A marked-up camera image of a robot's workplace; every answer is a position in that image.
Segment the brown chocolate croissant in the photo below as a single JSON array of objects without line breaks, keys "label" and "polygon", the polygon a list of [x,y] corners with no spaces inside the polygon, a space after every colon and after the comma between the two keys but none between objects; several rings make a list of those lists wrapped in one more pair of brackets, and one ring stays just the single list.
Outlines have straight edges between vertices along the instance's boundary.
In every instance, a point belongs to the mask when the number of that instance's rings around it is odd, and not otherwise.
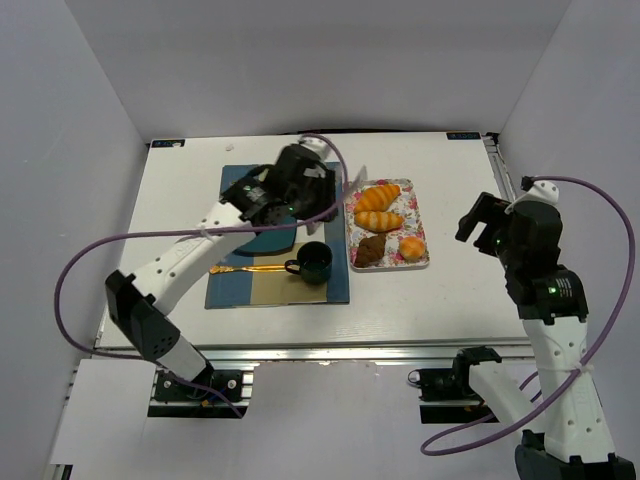
[{"label": "brown chocolate croissant", "polygon": [[385,254],[385,247],[385,233],[363,238],[356,249],[354,266],[365,268],[380,261]]}]

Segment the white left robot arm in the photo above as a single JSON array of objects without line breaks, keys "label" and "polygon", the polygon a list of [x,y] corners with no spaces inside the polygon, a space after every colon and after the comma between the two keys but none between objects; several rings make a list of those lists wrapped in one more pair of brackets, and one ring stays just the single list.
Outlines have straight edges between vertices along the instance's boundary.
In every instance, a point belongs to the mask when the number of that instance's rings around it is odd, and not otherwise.
[{"label": "white left robot arm", "polygon": [[184,385],[188,396],[215,394],[215,370],[170,321],[170,313],[211,266],[260,234],[332,221],[350,192],[348,173],[326,164],[338,152],[325,136],[301,136],[280,151],[275,163],[236,180],[194,232],[181,234],[134,272],[116,270],[107,277],[111,321],[144,360]]}]

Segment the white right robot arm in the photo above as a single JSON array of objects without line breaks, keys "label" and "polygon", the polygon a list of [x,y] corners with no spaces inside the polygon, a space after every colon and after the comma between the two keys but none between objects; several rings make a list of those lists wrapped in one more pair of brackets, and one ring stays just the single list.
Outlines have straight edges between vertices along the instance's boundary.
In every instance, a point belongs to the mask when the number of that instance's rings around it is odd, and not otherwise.
[{"label": "white right robot arm", "polygon": [[479,195],[459,222],[466,241],[484,226],[475,247],[500,260],[506,290],[533,349],[542,413],[519,427],[515,464],[522,479],[633,479],[604,418],[587,353],[588,308],[579,277],[559,264],[563,224],[558,210],[538,199],[508,203]]}]

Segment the large orange striped croissant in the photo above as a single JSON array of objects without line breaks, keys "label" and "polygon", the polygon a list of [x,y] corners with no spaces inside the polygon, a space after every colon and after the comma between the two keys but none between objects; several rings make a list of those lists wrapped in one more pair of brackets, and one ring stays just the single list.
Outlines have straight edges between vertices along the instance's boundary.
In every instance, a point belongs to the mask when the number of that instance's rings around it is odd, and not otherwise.
[{"label": "large orange striped croissant", "polygon": [[371,211],[386,211],[399,196],[401,188],[396,184],[383,184],[369,188],[365,192],[368,209]]}]

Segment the dark green mug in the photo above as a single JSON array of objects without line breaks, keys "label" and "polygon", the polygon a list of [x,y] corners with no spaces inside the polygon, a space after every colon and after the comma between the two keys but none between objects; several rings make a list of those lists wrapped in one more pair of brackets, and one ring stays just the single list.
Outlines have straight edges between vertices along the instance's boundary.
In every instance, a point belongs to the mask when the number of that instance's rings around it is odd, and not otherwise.
[{"label": "dark green mug", "polygon": [[323,285],[331,277],[332,262],[331,248],[325,243],[313,241],[304,244],[295,259],[284,263],[284,268],[286,272],[298,275],[306,284]]}]

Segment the small orange striped croissant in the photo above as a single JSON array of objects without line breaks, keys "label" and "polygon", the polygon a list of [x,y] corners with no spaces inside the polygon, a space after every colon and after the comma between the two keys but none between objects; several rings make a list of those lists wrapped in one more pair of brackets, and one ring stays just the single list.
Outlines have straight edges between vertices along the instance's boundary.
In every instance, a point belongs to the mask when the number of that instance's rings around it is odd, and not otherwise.
[{"label": "small orange striped croissant", "polygon": [[393,212],[366,211],[357,213],[354,222],[367,231],[383,233],[402,227],[404,218]]}]

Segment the floral rectangular tray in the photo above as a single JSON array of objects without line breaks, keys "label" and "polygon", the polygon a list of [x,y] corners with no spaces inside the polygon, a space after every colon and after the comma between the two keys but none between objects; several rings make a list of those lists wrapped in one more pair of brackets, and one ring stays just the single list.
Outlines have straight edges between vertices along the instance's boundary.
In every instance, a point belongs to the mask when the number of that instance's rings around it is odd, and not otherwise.
[{"label": "floral rectangular tray", "polygon": [[[367,189],[396,185],[399,195],[391,202],[388,212],[403,218],[403,224],[384,233],[385,250],[382,257],[366,266],[356,265],[357,249],[362,240],[376,235],[356,224],[355,208]],[[420,269],[428,265],[430,256],[426,242],[426,235],[421,219],[418,199],[413,183],[406,178],[378,179],[359,182],[345,201],[345,225],[347,250],[350,266],[357,272],[392,271],[403,269]],[[400,252],[400,244],[406,238],[418,238],[426,247],[416,259],[405,259]]]}]

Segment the round orange bun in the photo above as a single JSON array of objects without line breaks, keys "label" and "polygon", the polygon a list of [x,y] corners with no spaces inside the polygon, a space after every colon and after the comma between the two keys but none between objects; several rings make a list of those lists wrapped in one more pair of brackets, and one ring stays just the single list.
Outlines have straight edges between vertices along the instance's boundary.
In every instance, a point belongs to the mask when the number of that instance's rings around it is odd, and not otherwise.
[{"label": "round orange bun", "polygon": [[405,237],[399,241],[398,251],[405,261],[417,262],[424,257],[426,244],[420,237]]}]

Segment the blue and beige placemat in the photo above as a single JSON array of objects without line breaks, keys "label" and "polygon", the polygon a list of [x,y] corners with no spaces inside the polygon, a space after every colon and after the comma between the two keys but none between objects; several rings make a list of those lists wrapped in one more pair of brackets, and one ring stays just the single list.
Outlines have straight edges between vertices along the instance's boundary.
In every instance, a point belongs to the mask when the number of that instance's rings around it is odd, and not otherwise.
[{"label": "blue and beige placemat", "polygon": [[306,243],[319,241],[333,253],[332,273],[327,283],[309,285],[298,275],[288,272],[223,273],[208,277],[204,308],[207,310],[280,306],[294,304],[347,304],[350,302],[349,265],[346,248],[345,213],[340,209],[336,218],[324,223],[312,236],[304,227],[297,230],[291,251],[273,256],[243,257],[234,252],[219,264],[228,266],[283,265],[294,259]]}]

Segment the blue table corner label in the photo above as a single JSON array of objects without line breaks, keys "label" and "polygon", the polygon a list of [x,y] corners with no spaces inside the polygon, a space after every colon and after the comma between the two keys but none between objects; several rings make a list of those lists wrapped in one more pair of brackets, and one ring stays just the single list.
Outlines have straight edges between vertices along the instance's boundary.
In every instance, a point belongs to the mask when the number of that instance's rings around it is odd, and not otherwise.
[{"label": "blue table corner label", "polygon": [[446,137],[450,141],[480,141],[482,139],[479,132],[472,131],[447,132]]}]

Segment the gold knife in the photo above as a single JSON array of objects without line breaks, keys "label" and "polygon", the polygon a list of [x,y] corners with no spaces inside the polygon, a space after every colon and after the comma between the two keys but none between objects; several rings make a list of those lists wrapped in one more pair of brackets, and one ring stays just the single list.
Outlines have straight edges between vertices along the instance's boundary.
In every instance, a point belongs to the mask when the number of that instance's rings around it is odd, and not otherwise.
[{"label": "gold knife", "polygon": [[211,275],[223,274],[223,273],[274,273],[285,272],[284,265],[254,265],[254,266],[228,266],[228,265],[215,265],[209,269]]}]

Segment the white front cover board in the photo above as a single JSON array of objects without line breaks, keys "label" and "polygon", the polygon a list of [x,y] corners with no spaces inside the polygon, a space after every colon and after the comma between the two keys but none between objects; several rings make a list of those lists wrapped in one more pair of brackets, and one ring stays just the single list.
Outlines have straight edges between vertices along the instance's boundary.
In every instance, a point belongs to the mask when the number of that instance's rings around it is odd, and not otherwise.
[{"label": "white front cover board", "polygon": [[52,462],[75,479],[513,479],[503,439],[430,458],[408,368],[355,361],[259,365],[243,418],[151,418],[151,365],[84,360]]}]

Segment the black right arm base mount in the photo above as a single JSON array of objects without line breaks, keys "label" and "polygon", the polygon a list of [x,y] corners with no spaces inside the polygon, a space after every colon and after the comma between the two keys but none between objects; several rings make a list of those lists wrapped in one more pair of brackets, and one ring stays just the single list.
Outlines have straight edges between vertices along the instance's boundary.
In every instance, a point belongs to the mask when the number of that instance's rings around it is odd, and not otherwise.
[{"label": "black right arm base mount", "polygon": [[419,392],[422,424],[467,424],[484,417],[488,423],[498,422],[484,400],[461,386],[450,369],[414,369],[407,383]]}]

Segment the aluminium table edge rail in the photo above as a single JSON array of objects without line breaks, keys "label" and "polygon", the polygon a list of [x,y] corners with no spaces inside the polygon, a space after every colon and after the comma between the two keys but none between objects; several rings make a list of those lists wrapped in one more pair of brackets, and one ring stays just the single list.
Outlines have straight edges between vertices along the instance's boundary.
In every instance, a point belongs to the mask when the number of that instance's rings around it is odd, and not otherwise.
[{"label": "aluminium table edge rail", "polygon": [[525,360],[533,357],[526,340],[462,341],[462,342],[400,342],[400,343],[334,343],[291,345],[199,346],[211,361],[422,361],[452,360],[464,348],[487,346],[503,359]]}]

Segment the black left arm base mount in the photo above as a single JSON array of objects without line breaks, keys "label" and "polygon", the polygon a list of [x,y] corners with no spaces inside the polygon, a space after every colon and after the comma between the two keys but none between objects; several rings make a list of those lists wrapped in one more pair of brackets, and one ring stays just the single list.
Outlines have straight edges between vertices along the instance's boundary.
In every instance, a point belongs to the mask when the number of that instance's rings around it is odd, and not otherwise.
[{"label": "black left arm base mount", "polygon": [[248,409],[253,374],[238,369],[215,370],[195,388],[158,370],[151,390],[149,418],[240,419]]}]

